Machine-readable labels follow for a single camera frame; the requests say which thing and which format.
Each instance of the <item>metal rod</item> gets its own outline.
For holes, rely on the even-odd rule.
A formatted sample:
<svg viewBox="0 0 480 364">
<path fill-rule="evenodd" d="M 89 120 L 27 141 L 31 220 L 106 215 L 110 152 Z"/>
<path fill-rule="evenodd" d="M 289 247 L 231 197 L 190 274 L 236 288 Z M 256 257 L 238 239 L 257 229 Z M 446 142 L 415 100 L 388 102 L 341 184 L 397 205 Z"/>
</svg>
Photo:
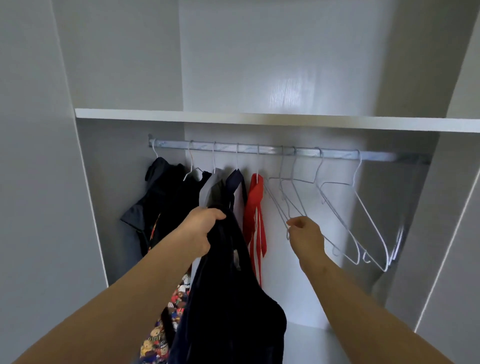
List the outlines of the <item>metal rod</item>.
<svg viewBox="0 0 480 364">
<path fill-rule="evenodd" d="M 304 148 L 292 146 L 263 146 L 256 144 L 233 144 L 233 143 L 218 143 L 215 142 L 196 142 L 196 141 L 174 141 L 174 140 L 160 140 L 155 139 L 151 134 L 148 136 L 148 145 L 151 147 L 155 142 L 155 148 L 170 148 L 170 149 L 190 149 L 190 150 L 205 150 L 216 152 L 230 152 L 236 153 L 237 147 L 239 153 L 263 154 L 271 156 L 293 156 L 295 152 L 297 156 L 302 157 L 320 157 L 320 148 Z M 321 148 L 324 158 L 333 159 L 359 159 L 358 150 L 341 150 L 341 149 L 324 149 Z M 432 156 L 429 154 L 408 153 L 408 152 L 370 152 L 360 151 L 362 160 L 373 160 L 379 162 L 400 162 L 413 164 L 430 164 Z"/>
</svg>

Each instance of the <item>dark blue garment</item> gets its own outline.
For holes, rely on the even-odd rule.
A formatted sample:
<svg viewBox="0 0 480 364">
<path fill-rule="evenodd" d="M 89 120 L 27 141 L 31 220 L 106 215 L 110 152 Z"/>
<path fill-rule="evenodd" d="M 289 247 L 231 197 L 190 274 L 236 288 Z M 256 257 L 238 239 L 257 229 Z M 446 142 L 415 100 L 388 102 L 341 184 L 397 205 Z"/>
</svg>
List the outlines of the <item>dark blue garment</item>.
<svg viewBox="0 0 480 364">
<path fill-rule="evenodd" d="M 200 261 L 168 363 L 281 363 L 285 313 L 259 286 L 233 213 L 213 207 L 227 218 L 208 234 L 210 251 Z"/>
</svg>

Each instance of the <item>closet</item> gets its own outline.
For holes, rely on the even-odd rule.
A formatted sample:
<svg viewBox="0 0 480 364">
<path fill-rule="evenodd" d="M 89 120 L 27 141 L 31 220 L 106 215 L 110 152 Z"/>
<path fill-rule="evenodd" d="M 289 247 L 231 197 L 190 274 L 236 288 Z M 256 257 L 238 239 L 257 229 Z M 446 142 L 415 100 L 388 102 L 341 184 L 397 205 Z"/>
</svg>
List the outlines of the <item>closet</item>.
<svg viewBox="0 0 480 364">
<path fill-rule="evenodd" d="M 360 168 L 358 158 L 324 158 L 318 172 L 319 182 L 352 183 L 355 175 L 355 190 L 389 257 L 395 255 L 386 272 L 362 259 L 358 265 L 349 262 L 342 253 L 356 257 L 355 244 L 329 204 L 315 185 L 294 182 L 295 187 L 308 216 L 339 247 L 325 243 L 327 254 L 362 289 L 451 359 L 478 358 L 471 347 L 437 334 L 454 323 L 445 319 L 445 327 L 422 329 L 420 319 L 430 314 L 428 302 L 441 301 L 434 287 L 441 286 L 440 271 L 448 265 L 455 235 L 467 229 L 462 218 L 473 214 L 467 206 L 475 196 L 480 160 L 474 134 L 480 133 L 480 109 L 472 96 L 480 85 L 475 70 L 480 1 L 52 4 L 84 171 L 78 164 L 74 168 L 87 178 L 83 200 L 91 200 L 109 284 L 142 257 L 134 231 L 120 216 L 144 193 L 145 172 L 156 157 L 152 143 L 158 143 L 160 157 L 188 167 L 190 151 L 161 143 L 406 155 L 413 159 L 362 160 Z M 295 179 L 313 181 L 322 161 L 292 153 L 191 153 L 194 167 L 211 170 L 215 163 L 232 171 L 238 165 L 246 181 L 257 170 L 266 178 L 280 171 L 289 178 L 294 163 Z M 460 174 L 463 184 L 455 179 Z M 439 183 L 450 189 L 440 191 Z M 284 181 L 283 187 L 300 206 L 292 183 Z M 269 188 L 286 207 L 278 180 Z M 323 192 L 369 255 L 385 265 L 382 241 L 351 187 L 327 184 Z M 287 316 L 284 362 L 348 363 L 268 194 L 262 209 L 269 243 L 263 289 Z M 442 224 L 440 238 L 432 235 L 436 225 L 429 216 L 450 221 Z M 438 246 L 430 243 L 434 238 L 441 240 Z M 458 307 L 457 301 L 451 305 Z M 432 315 L 432 323 L 443 316 Z"/>
</svg>

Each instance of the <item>white shelf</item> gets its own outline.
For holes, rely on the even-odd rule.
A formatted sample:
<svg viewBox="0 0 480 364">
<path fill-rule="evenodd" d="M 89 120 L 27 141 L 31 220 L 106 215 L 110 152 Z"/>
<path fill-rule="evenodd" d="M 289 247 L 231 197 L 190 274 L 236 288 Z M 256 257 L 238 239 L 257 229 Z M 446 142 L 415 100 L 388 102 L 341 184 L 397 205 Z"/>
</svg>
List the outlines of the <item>white shelf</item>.
<svg viewBox="0 0 480 364">
<path fill-rule="evenodd" d="M 208 122 L 222 124 L 320 126 L 352 129 L 480 133 L 479 119 L 397 118 L 375 116 L 226 114 L 215 112 L 75 109 L 80 119 Z"/>
</svg>

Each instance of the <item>finger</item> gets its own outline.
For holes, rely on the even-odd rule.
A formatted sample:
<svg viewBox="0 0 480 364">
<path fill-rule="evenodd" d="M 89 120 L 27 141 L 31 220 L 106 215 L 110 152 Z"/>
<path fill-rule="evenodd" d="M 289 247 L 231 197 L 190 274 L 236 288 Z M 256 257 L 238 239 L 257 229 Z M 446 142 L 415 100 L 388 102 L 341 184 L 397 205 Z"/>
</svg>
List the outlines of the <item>finger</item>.
<svg viewBox="0 0 480 364">
<path fill-rule="evenodd" d="M 215 217 L 215 220 L 223 220 L 225 219 L 227 216 L 222 212 L 220 211 L 218 208 L 209 208 L 208 209 L 210 211 L 211 214 L 213 214 L 213 216 Z"/>
<path fill-rule="evenodd" d="M 308 217 L 306 216 L 297 216 L 296 218 L 291 218 L 287 221 L 287 225 L 296 226 L 297 228 L 303 228 L 308 222 Z"/>
</svg>

